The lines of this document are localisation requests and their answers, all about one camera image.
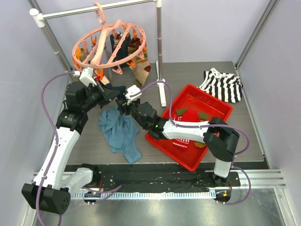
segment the white wall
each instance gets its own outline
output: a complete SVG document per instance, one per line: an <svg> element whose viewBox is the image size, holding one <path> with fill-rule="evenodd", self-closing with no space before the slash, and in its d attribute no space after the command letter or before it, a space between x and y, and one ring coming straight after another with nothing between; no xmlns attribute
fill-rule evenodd
<svg viewBox="0 0 301 226"><path fill-rule="evenodd" d="M236 62L269 0L162 1L164 62ZM44 13L53 13L90 7L94 1L38 0L38 3ZM146 31L150 61L157 59L154 3L107 9L105 14L107 24L122 19L141 26ZM99 27L95 12L51 19L49 24L69 59L76 41Z"/></svg>
<svg viewBox="0 0 301 226"><path fill-rule="evenodd" d="M7 1L0 8L0 219L6 226L21 225L27 207L21 188L41 167L53 135L40 104L42 86L63 73L29 9L24 0ZM53 118L66 79L55 81L45 93Z"/></svg>
<svg viewBox="0 0 301 226"><path fill-rule="evenodd" d="M301 1L279 1L241 73L272 167L281 169L301 218Z"/></svg>

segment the metal pole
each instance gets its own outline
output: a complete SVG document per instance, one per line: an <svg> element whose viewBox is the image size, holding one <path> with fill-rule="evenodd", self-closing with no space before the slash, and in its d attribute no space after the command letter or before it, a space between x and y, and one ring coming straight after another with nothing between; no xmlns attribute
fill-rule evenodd
<svg viewBox="0 0 301 226"><path fill-rule="evenodd" d="M262 30L263 26L265 25L266 21L268 20L268 17L270 16L272 10L276 6L276 3L278 3L278 0L270 0L267 7L265 8L261 18L259 19L251 37L249 38L243 52L241 53L238 62L236 63L236 68L239 68L241 64L243 63L246 55L248 54L251 46L253 45L255 39L257 38L258 34Z"/></svg>
<svg viewBox="0 0 301 226"><path fill-rule="evenodd" d="M163 74L161 7L157 7L157 39L158 39L158 79L161 81L162 74Z"/></svg>
<svg viewBox="0 0 301 226"><path fill-rule="evenodd" d="M40 13L42 13L42 10L40 9L36 0L28 0L28 2L32 8L36 8ZM47 40L51 44L54 54L56 54L59 57L65 70L71 71L72 66L70 65L66 55L64 54L60 44L58 43L55 35L53 34L53 31L51 30L49 24L47 23L47 21L44 21L44 24L45 24L45 26L42 28L42 31L44 32Z"/></svg>
<svg viewBox="0 0 301 226"><path fill-rule="evenodd" d="M131 6L131 5L136 5L136 4L146 3L146 2L154 2L154 0L122 1L122 2L116 2L116 3L102 5L102 8L103 9L118 8L118 7ZM97 10L99 10L99 8L97 6L92 6L92 7L88 7L88 8L79 8L79 9L69 10L69 11L65 11L65 12L45 14L45 15L42 15L42 17L44 20L47 20L47 19L57 18L57 17L62 17L62 16L70 16L70 15L75 15L75 14L94 12Z"/></svg>

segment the red plastic basket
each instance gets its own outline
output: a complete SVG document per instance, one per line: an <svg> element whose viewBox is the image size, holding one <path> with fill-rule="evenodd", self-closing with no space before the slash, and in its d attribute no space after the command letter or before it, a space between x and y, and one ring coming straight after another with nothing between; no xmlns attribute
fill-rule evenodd
<svg viewBox="0 0 301 226"><path fill-rule="evenodd" d="M224 121L228 119L233 107L229 104L201 91L199 88L188 84L173 102L172 117L176 116L176 110L187 107L188 109L205 112L210 115L209 120L216 116ZM163 118L169 118L169 108L162 114ZM195 147L191 140L186 150L182 150L172 144L172 140L156 140L149 134L145 139L156 148L176 160L189 171L195 171L199 163L208 151L207 146L203 148Z"/></svg>

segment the white rack foot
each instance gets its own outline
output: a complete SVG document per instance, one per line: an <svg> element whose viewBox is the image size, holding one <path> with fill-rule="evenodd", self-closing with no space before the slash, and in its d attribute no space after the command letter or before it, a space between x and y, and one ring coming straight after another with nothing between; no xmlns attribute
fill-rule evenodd
<svg viewBox="0 0 301 226"><path fill-rule="evenodd" d="M156 61L156 68L157 68L157 81L159 81L159 66L158 66L158 61ZM164 86L165 84L163 83L157 83L157 86L159 87L159 92L160 92L160 100L161 100L161 106L166 107L166 97L165 97L165 90Z"/></svg>

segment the blue towel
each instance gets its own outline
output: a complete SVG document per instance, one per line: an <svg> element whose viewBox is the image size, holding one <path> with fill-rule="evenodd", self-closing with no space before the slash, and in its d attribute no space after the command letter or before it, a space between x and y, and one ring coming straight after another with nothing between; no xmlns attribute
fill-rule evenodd
<svg viewBox="0 0 301 226"><path fill-rule="evenodd" d="M131 116L122 115L117 107L103 111L99 116L98 130L102 130L113 153L123 153L130 164L141 159L136 147L136 134L139 131Z"/></svg>

